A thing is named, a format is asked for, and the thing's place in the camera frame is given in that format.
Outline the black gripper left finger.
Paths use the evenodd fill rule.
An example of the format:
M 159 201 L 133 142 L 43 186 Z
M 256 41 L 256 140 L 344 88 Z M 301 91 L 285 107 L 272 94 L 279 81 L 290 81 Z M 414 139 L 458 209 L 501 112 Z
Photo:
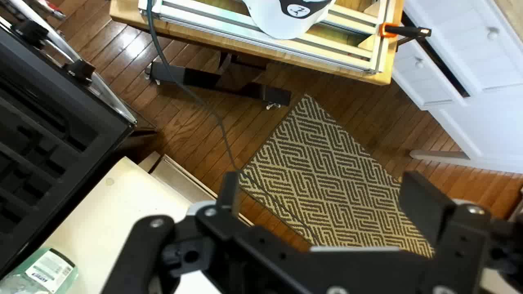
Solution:
M 225 174 L 223 186 L 218 197 L 218 210 L 221 219 L 238 219 L 241 210 L 239 196 L 239 171 L 230 171 Z

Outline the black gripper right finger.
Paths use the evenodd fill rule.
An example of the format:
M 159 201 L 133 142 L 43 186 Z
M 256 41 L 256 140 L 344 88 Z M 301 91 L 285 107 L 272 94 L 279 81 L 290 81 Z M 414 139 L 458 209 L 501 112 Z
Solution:
M 432 245 L 445 253 L 445 230 L 457 210 L 457 202 L 418 171 L 408 171 L 401 183 L 401 209 Z

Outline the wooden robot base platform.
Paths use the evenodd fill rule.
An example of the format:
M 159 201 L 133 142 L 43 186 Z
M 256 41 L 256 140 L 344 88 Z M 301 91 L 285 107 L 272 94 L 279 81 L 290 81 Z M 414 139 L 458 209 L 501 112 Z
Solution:
M 404 0 L 112 0 L 110 16 L 135 27 L 375 85 L 393 78 Z

